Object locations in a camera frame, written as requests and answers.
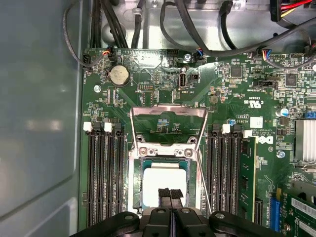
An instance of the blue pcie slot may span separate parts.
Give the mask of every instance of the blue pcie slot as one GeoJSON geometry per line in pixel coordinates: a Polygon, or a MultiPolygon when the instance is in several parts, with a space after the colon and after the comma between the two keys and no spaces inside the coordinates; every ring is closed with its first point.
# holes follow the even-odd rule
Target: blue pcie slot
{"type": "Polygon", "coordinates": [[[276,198],[270,199],[270,229],[279,232],[280,202],[276,198]]]}

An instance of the yellow wire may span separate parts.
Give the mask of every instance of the yellow wire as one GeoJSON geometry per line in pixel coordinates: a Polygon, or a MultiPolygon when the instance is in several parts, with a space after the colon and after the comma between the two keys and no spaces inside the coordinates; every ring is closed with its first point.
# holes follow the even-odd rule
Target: yellow wire
{"type": "Polygon", "coordinates": [[[290,13],[293,12],[295,9],[296,9],[296,8],[293,8],[293,9],[290,9],[290,10],[286,11],[285,13],[283,13],[283,14],[281,15],[281,17],[284,17],[284,16],[290,14],[290,13]]]}

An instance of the black cable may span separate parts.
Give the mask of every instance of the black cable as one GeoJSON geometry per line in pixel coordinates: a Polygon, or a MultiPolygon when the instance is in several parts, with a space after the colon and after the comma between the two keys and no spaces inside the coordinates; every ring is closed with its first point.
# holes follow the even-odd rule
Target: black cable
{"type": "Polygon", "coordinates": [[[231,12],[232,7],[233,7],[233,1],[224,1],[221,5],[221,8],[219,9],[219,15],[221,16],[221,29],[222,29],[222,34],[223,34],[226,44],[231,49],[237,49],[228,35],[227,25],[226,25],[227,15],[231,12]]]}
{"type": "Polygon", "coordinates": [[[279,34],[276,37],[273,37],[271,39],[265,40],[263,42],[248,46],[248,47],[244,47],[244,48],[240,48],[240,49],[235,49],[235,50],[228,50],[228,51],[215,51],[215,50],[209,50],[207,48],[207,46],[205,45],[205,43],[203,42],[202,38],[200,37],[200,35],[198,34],[192,19],[188,13],[188,10],[185,6],[185,4],[183,3],[182,0],[175,0],[176,6],[178,8],[178,11],[180,13],[181,19],[188,31],[188,33],[191,35],[191,37],[193,38],[193,40],[199,45],[199,47],[203,50],[203,52],[209,56],[212,57],[231,57],[231,56],[235,56],[238,54],[242,54],[242,53],[248,53],[248,52],[253,52],[256,51],[257,49],[261,49],[264,47],[267,47],[268,45],[271,45],[275,42],[278,42],[280,40],[282,40],[283,38],[289,36],[290,34],[297,32],[298,30],[310,26],[312,24],[316,23],[316,17],[300,24],[297,25],[295,28],[290,29],[286,32],[283,32],[282,34],[279,34]]]}
{"type": "MultiPolygon", "coordinates": [[[[283,28],[286,28],[286,29],[292,29],[292,28],[296,27],[296,25],[294,23],[290,22],[289,20],[286,20],[285,18],[281,18],[281,20],[278,21],[277,24],[279,26],[282,26],[283,28]]],[[[301,35],[303,36],[304,40],[306,41],[306,44],[311,46],[312,45],[312,39],[311,39],[311,36],[308,33],[308,31],[305,30],[305,29],[301,29],[299,32],[301,33],[301,35]]]]}
{"type": "Polygon", "coordinates": [[[304,66],[307,66],[309,65],[311,62],[313,62],[315,60],[315,57],[316,55],[310,57],[306,62],[300,64],[300,65],[297,65],[297,66],[293,66],[293,67],[285,67],[283,65],[280,65],[280,64],[276,64],[274,62],[271,62],[269,61],[268,59],[265,61],[267,64],[269,64],[270,66],[273,66],[275,68],[278,68],[278,69],[282,69],[282,70],[296,70],[296,69],[299,69],[299,68],[302,68],[304,66]]]}
{"type": "Polygon", "coordinates": [[[165,29],[165,27],[164,27],[164,17],[165,17],[165,14],[166,14],[166,7],[167,7],[167,6],[175,6],[175,5],[176,5],[176,4],[175,4],[174,2],[167,1],[167,2],[164,2],[163,5],[161,6],[161,11],[160,11],[160,29],[161,29],[161,32],[162,32],[163,36],[164,36],[170,43],[172,43],[174,46],[176,46],[178,49],[195,53],[195,52],[196,52],[196,49],[195,49],[195,48],[190,48],[190,47],[188,47],[188,46],[179,44],[179,43],[177,43],[173,38],[171,38],[171,36],[167,33],[167,31],[166,31],[166,29],[165,29]]]}
{"type": "Polygon", "coordinates": [[[93,0],[92,2],[92,14],[91,14],[91,31],[90,31],[90,48],[95,47],[95,7],[96,7],[96,2],[98,0],[93,0]]]}
{"type": "Polygon", "coordinates": [[[112,21],[112,18],[110,16],[110,13],[108,12],[105,4],[104,4],[104,0],[100,0],[100,4],[101,4],[101,8],[105,14],[105,17],[107,18],[108,20],[108,23],[109,23],[109,26],[110,26],[110,29],[111,29],[111,32],[112,32],[112,35],[113,35],[113,38],[114,38],[114,41],[115,41],[115,44],[117,45],[118,48],[122,48],[122,44],[121,44],[121,41],[119,39],[119,35],[118,35],[118,32],[116,30],[116,27],[112,21]]]}
{"type": "MultiPolygon", "coordinates": [[[[144,3],[145,3],[145,0],[139,0],[137,4],[137,8],[143,9],[144,3]]],[[[136,15],[135,16],[135,30],[134,30],[131,48],[137,48],[141,27],[142,27],[142,16],[136,15]]]]}
{"type": "Polygon", "coordinates": [[[123,29],[122,29],[122,26],[120,25],[120,22],[119,22],[116,14],[115,14],[113,8],[112,8],[112,5],[111,5],[110,1],[109,0],[104,0],[104,4],[105,4],[105,7],[106,7],[108,13],[110,14],[110,17],[113,20],[113,23],[114,23],[115,28],[117,30],[118,37],[120,39],[122,47],[123,48],[128,48],[128,45],[127,45],[127,42],[126,42],[126,39],[125,39],[125,35],[124,35],[123,29]]]}
{"type": "Polygon", "coordinates": [[[95,47],[101,48],[101,5],[99,0],[96,0],[95,7],[95,47]]]}
{"type": "Polygon", "coordinates": [[[70,11],[70,9],[78,2],[80,2],[81,0],[77,0],[73,3],[71,3],[64,11],[64,14],[63,14],[63,35],[64,35],[64,39],[65,39],[65,42],[66,42],[66,45],[68,47],[68,50],[70,51],[71,55],[73,56],[73,58],[78,62],[80,63],[81,65],[83,65],[84,67],[87,67],[87,68],[91,68],[95,65],[97,65],[101,59],[104,57],[103,55],[100,55],[99,57],[97,57],[93,63],[90,63],[90,64],[87,64],[87,63],[84,63],[83,61],[81,61],[74,49],[73,49],[73,46],[71,45],[70,43],[70,39],[69,39],[69,36],[68,36],[68,29],[67,29],[67,16],[68,16],[68,12],[70,11]]]}

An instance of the connector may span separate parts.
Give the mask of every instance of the connector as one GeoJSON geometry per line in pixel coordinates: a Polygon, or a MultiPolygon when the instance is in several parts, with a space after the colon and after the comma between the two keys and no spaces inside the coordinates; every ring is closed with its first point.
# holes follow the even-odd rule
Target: connector
{"type": "Polygon", "coordinates": [[[270,0],[271,20],[279,22],[281,18],[281,2],[279,0],[270,0]]]}

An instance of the colorful wire connector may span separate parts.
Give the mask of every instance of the colorful wire connector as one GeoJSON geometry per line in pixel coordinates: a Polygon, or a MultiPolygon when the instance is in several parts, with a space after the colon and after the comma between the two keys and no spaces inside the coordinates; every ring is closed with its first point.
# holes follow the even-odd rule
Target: colorful wire connector
{"type": "Polygon", "coordinates": [[[271,52],[271,49],[262,49],[262,57],[264,61],[267,61],[269,59],[271,52]]]}

